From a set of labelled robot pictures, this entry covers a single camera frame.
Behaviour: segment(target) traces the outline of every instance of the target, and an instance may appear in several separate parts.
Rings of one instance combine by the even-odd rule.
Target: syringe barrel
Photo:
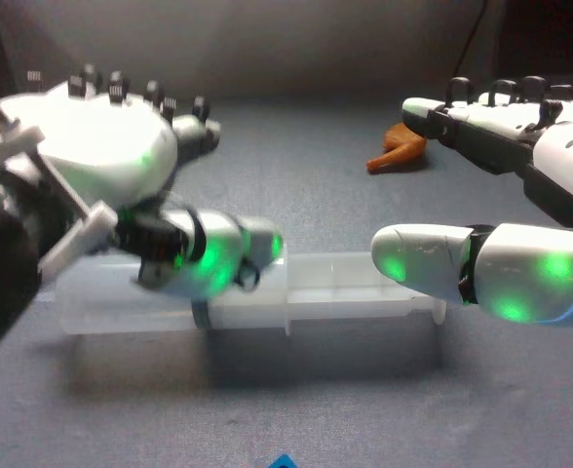
[[[291,254],[266,271],[254,292],[233,287],[206,304],[147,291],[133,282],[136,257],[85,257],[57,279],[56,310],[71,334],[285,328],[299,320],[434,314],[445,303],[381,275],[370,253]]]

